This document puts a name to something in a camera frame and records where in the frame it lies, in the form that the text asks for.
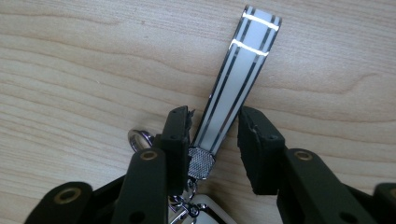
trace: striped strap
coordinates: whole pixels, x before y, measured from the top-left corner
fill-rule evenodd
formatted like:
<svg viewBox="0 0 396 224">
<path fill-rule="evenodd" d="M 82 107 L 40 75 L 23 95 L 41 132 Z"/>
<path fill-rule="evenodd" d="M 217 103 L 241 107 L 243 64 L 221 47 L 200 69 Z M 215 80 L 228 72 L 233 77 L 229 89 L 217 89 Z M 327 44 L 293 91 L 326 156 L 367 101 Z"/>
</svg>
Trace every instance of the striped strap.
<svg viewBox="0 0 396 224">
<path fill-rule="evenodd" d="M 262 69 L 280 23 L 279 17 L 254 7 L 245 8 L 191 145 L 190 176 L 202 179 L 210 172 L 222 140 Z M 212 157 L 212 162 L 202 164 L 208 161 L 202 155 Z"/>
</svg>

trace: key ring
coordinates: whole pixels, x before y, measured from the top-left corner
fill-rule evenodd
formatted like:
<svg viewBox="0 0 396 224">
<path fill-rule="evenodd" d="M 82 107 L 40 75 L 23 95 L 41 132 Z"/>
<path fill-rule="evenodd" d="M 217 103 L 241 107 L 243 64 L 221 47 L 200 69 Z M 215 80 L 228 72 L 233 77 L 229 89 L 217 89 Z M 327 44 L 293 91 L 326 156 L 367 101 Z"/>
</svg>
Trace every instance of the key ring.
<svg viewBox="0 0 396 224">
<path fill-rule="evenodd" d="M 131 129 L 131 131 L 128 132 L 128 141 L 131 148 L 136 152 L 152 147 L 154 135 L 144 130 Z"/>
</svg>

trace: metal crimp end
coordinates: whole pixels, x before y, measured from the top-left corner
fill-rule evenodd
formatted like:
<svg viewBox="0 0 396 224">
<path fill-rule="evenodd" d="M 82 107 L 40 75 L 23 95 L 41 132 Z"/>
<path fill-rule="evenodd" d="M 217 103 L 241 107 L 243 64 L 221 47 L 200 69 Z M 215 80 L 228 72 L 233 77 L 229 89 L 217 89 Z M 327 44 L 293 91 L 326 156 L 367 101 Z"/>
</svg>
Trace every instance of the metal crimp end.
<svg viewBox="0 0 396 224">
<path fill-rule="evenodd" d="M 204 149 L 192 147 L 189 150 L 191 157 L 189 176 L 195 179 L 206 179 L 215 165 L 213 155 Z"/>
</svg>

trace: screw hole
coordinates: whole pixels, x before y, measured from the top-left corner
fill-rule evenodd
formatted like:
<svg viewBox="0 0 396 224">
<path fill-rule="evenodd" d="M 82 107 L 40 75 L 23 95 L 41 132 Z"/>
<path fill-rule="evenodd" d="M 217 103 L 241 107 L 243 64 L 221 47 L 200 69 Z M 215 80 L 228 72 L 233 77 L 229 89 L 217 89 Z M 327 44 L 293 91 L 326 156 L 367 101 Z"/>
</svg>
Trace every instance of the screw hole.
<svg viewBox="0 0 396 224">
<path fill-rule="evenodd" d="M 268 139 L 270 139 L 270 140 L 276 140 L 277 139 L 277 136 L 276 135 L 269 135 L 268 136 Z"/>
<path fill-rule="evenodd" d="M 396 199 L 396 189 L 391 189 L 391 190 L 390 190 L 390 195 L 392 195 L 393 198 Z"/>
<path fill-rule="evenodd" d="M 71 203 L 79 197 L 81 189 L 67 188 L 57 193 L 53 199 L 57 204 Z"/>
<path fill-rule="evenodd" d="M 358 224 L 358 219 L 349 213 L 340 213 L 340 218 L 343 219 L 343 221 L 345 221 L 346 223 Z"/>
<path fill-rule="evenodd" d="M 311 153 L 305 152 L 305 151 L 296 151 L 294 153 L 294 156 L 296 156 L 298 159 L 302 161 L 310 161 L 312 160 L 312 155 Z"/>
<path fill-rule="evenodd" d="M 143 161 L 150 161 L 152 159 L 155 159 L 158 156 L 158 154 L 154 151 L 146 151 L 143 152 L 142 155 L 140 155 L 140 159 Z"/>
<path fill-rule="evenodd" d="M 132 224 L 142 223 L 146 218 L 146 215 L 143 212 L 134 212 L 129 216 L 129 221 Z"/>
</svg>

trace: wood grain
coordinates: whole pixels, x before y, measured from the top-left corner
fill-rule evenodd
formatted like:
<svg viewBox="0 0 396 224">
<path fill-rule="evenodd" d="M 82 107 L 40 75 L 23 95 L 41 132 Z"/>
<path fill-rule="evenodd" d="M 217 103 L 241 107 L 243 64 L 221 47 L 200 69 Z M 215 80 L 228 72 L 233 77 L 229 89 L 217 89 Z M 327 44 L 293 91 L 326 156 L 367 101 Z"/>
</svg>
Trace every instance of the wood grain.
<svg viewBox="0 0 396 224">
<path fill-rule="evenodd" d="M 127 132 L 160 133 L 175 107 L 197 110 L 194 133 L 245 4 L 283 18 L 246 105 L 348 185 L 396 182 L 392 0 L 2 1 L 0 222 L 64 182 L 123 175 Z M 238 223 L 279 223 L 276 198 L 250 190 L 235 127 L 200 192 Z"/>
</svg>

